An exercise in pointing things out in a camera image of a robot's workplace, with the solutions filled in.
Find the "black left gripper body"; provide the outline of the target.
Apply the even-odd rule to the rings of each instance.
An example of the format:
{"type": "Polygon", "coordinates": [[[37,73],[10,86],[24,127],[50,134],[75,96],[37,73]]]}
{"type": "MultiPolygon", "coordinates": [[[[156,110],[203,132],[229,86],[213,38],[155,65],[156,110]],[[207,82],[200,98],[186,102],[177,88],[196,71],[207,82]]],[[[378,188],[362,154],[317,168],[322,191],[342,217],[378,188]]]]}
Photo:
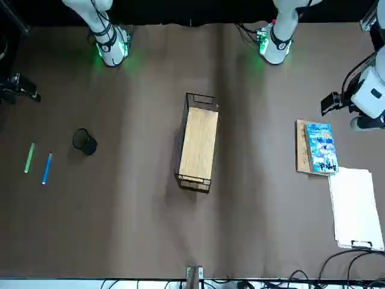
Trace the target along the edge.
{"type": "Polygon", "coordinates": [[[343,101],[341,95],[338,92],[331,92],[321,101],[321,116],[325,116],[327,113],[333,110],[339,110],[343,107],[343,101]]]}

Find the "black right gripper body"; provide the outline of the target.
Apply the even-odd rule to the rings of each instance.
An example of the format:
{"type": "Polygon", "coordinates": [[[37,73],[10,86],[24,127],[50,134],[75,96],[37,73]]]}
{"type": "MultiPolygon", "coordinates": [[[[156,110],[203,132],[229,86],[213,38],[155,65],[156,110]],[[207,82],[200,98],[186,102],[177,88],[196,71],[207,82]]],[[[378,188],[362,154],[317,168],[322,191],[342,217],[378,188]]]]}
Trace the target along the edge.
{"type": "Polygon", "coordinates": [[[1,77],[1,102],[16,103],[16,96],[26,96],[35,102],[41,101],[37,86],[20,73],[1,77]]]}

